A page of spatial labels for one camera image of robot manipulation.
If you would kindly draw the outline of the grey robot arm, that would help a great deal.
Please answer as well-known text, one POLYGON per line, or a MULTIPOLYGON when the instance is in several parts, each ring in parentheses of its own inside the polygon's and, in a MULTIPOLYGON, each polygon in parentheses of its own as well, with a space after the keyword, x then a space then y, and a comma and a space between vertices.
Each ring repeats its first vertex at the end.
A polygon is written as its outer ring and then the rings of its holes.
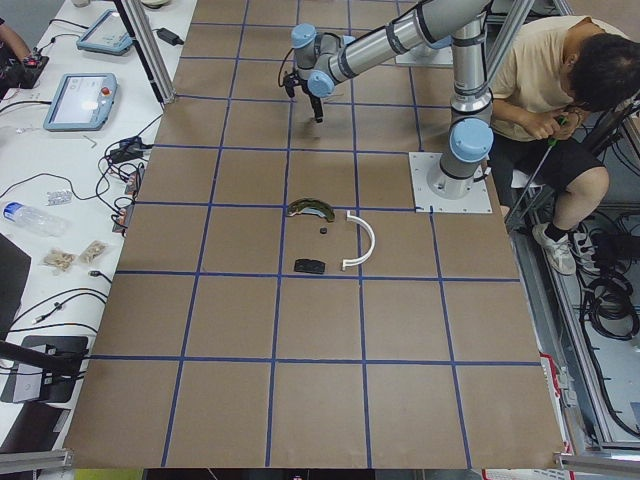
MULTIPOLYGON (((429 170, 427 184, 442 198, 459 199, 471 189, 476 169, 493 144, 489 126, 492 95, 486 80, 481 17, 447 35, 452 39, 454 72, 451 125, 446 150, 429 170)), ((338 84, 428 42, 417 19, 391 22, 348 44, 340 42, 316 54, 307 74, 307 88, 312 95, 324 98, 338 84)))
POLYGON ((470 27, 487 9, 487 1, 420 1, 403 15, 355 38, 321 32, 309 23, 291 31, 294 67, 281 86, 289 97, 301 88, 310 100, 314 119, 323 121, 323 98, 335 87, 420 45, 435 44, 470 27))

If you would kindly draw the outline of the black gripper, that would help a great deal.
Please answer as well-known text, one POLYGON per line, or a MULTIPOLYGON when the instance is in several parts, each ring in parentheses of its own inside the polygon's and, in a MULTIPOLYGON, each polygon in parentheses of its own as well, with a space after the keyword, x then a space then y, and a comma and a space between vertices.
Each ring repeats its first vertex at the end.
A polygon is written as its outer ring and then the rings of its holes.
POLYGON ((323 107, 322 107, 322 101, 319 97, 316 97, 315 95, 310 95, 309 96, 310 99, 310 103, 311 103, 311 107, 313 109, 313 113, 314 113, 314 120, 315 122, 323 122, 323 107))

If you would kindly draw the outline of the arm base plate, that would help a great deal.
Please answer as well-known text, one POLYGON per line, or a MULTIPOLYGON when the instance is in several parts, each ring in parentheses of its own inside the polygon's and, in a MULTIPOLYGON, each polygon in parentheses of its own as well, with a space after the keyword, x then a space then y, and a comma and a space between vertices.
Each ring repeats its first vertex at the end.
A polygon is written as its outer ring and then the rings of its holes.
POLYGON ((491 214, 484 171, 478 166, 463 180, 440 169, 439 152, 409 152, 414 210, 417 213, 491 214))

